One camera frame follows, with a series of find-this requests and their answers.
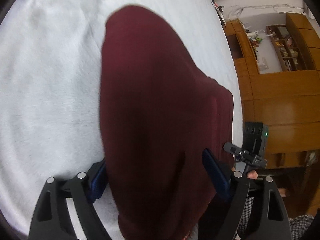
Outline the checkered right sleeve forearm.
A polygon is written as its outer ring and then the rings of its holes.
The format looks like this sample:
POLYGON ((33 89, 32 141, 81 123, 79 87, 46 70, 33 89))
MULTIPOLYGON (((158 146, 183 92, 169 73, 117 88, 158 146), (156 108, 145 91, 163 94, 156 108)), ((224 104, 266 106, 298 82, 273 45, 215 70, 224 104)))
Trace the checkered right sleeve forearm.
MULTIPOLYGON (((249 217, 253 206, 253 197, 249 197, 246 200, 245 208, 240 220, 240 224, 237 230, 237 234, 242 239, 244 237, 245 230, 248 226, 249 217)), ((296 218, 289 218, 292 239, 301 239, 304 233, 308 230, 312 224, 314 217, 311 215, 302 215, 296 218)))

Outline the person right hand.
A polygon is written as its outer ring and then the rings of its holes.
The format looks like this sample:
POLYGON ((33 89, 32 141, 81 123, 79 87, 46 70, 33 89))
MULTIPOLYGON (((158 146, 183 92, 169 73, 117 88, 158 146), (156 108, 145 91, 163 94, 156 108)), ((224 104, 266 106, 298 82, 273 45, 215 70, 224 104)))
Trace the person right hand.
MULTIPOLYGON (((251 170, 247 174, 248 179, 258 179, 258 173, 256 170, 251 170)), ((230 185, 230 193, 234 191, 234 186, 230 185)), ((287 187, 278 187, 278 191, 281 197, 289 197, 291 195, 289 189, 287 187)))

